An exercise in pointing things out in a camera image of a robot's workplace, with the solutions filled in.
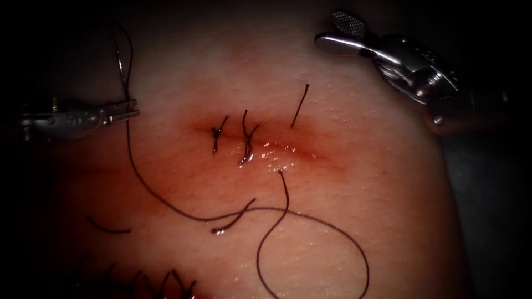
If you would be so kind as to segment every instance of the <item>suture thread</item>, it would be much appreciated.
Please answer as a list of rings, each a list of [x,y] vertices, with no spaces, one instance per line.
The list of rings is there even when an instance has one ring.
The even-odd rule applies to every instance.
[[[119,26],[119,28],[125,33],[128,41],[129,41],[129,44],[130,44],[130,48],[131,48],[131,59],[130,59],[130,66],[129,66],[129,70],[128,70],[128,75],[127,76],[124,76],[124,72],[123,72],[123,69],[121,67],[121,63],[120,63],[120,74],[121,74],[121,78],[122,78],[122,86],[124,88],[124,94],[125,94],[125,97],[127,100],[129,100],[129,78],[130,78],[130,75],[131,75],[131,66],[132,66],[132,60],[133,60],[133,45],[132,45],[132,42],[131,42],[131,39],[129,38],[128,34],[125,32],[125,30]],[[116,39],[115,39],[115,46],[116,46],[116,51],[117,51],[117,57],[118,57],[118,60],[120,62],[120,54],[119,54],[119,51],[118,51],[118,48],[117,48],[117,43],[116,43]],[[299,107],[298,107],[298,111],[294,117],[294,121],[292,122],[292,127],[294,126],[294,123],[295,123],[295,118],[297,117],[298,113],[299,113],[299,110],[301,108],[301,105],[303,103],[303,100],[306,96],[306,93],[307,93],[307,90],[308,90],[308,84],[305,86],[305,93],[303,95],[303,98],[299,104]],[[252,137],[252,134],[255,132],[255,130],[259,127],[259,125],[256,125],[256,127],[252,130],[251,134],[247,134],[247,131],[245,129],[245,117],[246,117],[246,114],[247,114],[248,110],[245,110],[244,112],[244,116],[242,117],[242,127],[243,127],[243,131],[244,131],[244,137],[245,137],[245,141],[246,141],[246,147],[245,147],[245,155],[244,155],[244,158],[239,162],[239,165],[242,166],[242,164],[246,161],[249,161],[250,159],[250,156],[251,156],[251,151],[252,151],[252,147],[251,147],[251,137]],[[277,220],[277,222],[268,230],[268,232],[264,235],[264,237],[262,238],[262,241],[260,242],[259,244],[259,247],[257,249],[257,258],[256,258],[256,264],[257,264],[257,271],[258,271],[258,275],[259,275],[259,278],[263,284],[263,286],[268,290],[268,292],[274,297],[274,298],[278,298],[278,296],[269,288],[269,286],[267,285],[267,283],[264,281],[263,277],[262,277],[262,273],[260,271],[260,250],[262,248],[262,245],[265,241],[265,239],[269,236],[269,234],[275,229],[275,227],[284,219],[284,217],[289,214],[289,215],[294,215],[294,216],[298,216],[298,217],[302,217],[302,218],[306,218],[306,219],[309,219],[309,220],[312,220],[312,221],[315,221],[315,222],[318,222],[322,225],[326,225],[336,231],[338,231],[339,233],[341,233],[344,237],[348,238],[355,246],[356,248],[358,249],[358,251],[361,253],[362,255],[362,258],[364,260],[364,264],[365,264],[365,267],[366,267],[366,283],[365,283],[365,286],[364,286],[364,289],[362,291],[362,293],[360,294],[359,298],[362,298],[364,297],[364,295],[366,294],[367,292],[367,289],[368,289],[368,286],[369,286],[369,279],[370,279],[370,272],[369,272],[369,264],[367,262],[367,258],[366,258],[366,255],[364,253],[364,251],[362,250],[362,247],[358,244],[358,242],[353,238],[351,237],[348,233],[346,233],[345,231],[343,231],[342,229],[328,223],[328,222],[325,222],[321,219],[318,219],[316,217],[313,217],[313,216],[310,216],[310,215],[306,215],[306,214],[300,214],[300,213],[297,213],[297,212],[294,212],[294,211],[291,211],[288,209],[289,207],[289,194],[288,194],[288,189],[287,189],[287,185],[286,185],[286,182],[285,182],[285,179],[284,179],[284,176],[282,174],[282,172],[279,172],[281,178],[282,178],[282,181],[283,181],[283,187],[284,187],[284,190],[285,190],[285,196],[286,196],[286,205],[285,205],[285,208],[284,209],[281,209],[281,208],[275,208],[275,207],[255,207],[255,208],[248,208],[249,205],[251,205],[252,202],[255,201],[255,199],[251,200],[248,205],[246,205],[246,207],[241,210],[241,211],[237,211],[237,212],[232,212],[232,213],[228,213],[226,215],[221,215],[221,216],[217,216],[217,217],[211,217],[211,218],[202,218],[202,217],[196,217],[196,216],[193,216],[193,215],[190,215],[190,214],[187,214],[185,212],[183,212],[182,210],[178,209],[177,207],[175,207],[174,205],[172,205],[170,202],[168,202],[167,200],[165,200],[162,196],[160,196],[159,194],[157,194],[153,189],[150,188],[150,186],[146,183],[146,181],[142,178],[142,176],[140,175],[140,172],[139,170],[137,169],[136,165],[135,165],[135,161],[133,159],[133,155],[132,155],[132,151],[131,151],[131,132],[130,132],[130,124],[129,124],[129,120],[126,120],[126,137],[127,137],[127,153],[128,153],[128,156],[129,156],[129,161],[130,161],[130,164],[131,164],[131,168],[132,170],[134,171],[134,174],[135,176],[137,176],[137,179],[139,180],[139,182],[145,187],[145,189],[148,191],[148,193],[150,193],[154,198],[156,198],[157,200],[159,200],[162,204],[164,204],[165,206],[167,206],[168,208],[170,208],[171,210],[173,210],[174,212],[176,212],[177,214],[185,217],[185,218],[188,218],[188,219],[191,219],[191,220],[195,220],[195,221],[215,221],[215,220],[220,220],[220,219],[225,219],[225,218],[228,218],[228,217],[232,217],[232,216],[237,216],[230,224],[228,224],[229,226],[224,226],[225,230],[227,230],[228,228],[230,228],[233,224],[235,224],[241,217],[244,213],[248,213],[248,212],[252,212],[252,211],[260,211],[260,210],[270,210],[270,211],[277,211],[277,212],[282,212],[282,216]],[[147,282],[147,284],[149,284],[149,280],[147,279],[147,276],[144,276],[145,278],[145,281]],[[195,285],[196,282],[193,282],[190,286],[190,293],[192,293],[191,289],[192,287]],[[156,293],[156,292],[152,292],[152,294],[155,294],[155,295],[159,295],[161,293],[161,291],[159,291],[159,293]]]

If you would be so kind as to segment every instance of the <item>metal jaw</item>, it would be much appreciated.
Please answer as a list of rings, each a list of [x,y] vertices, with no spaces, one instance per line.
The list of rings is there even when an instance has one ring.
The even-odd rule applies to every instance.
[[[50,105],[46,101],[40,102],[41,107],[38,109],[47,111],[30,109],[22,115],[21,125],[26,141],[79,139],[101,126],[139,115],[139,111],[135,109],[136,100],[110,102],[99,106],[77,99],[52,98]]]
[[[336,10],[331,20],[343,34],[320,33],[316,45],[337,55],[370,58],[384,80],[424,114],[434,133],[476,131],[504,121],[508,101],[503,91],[479,93],[465,86],[433,51],[399,34],[378,37],[354,14]]]

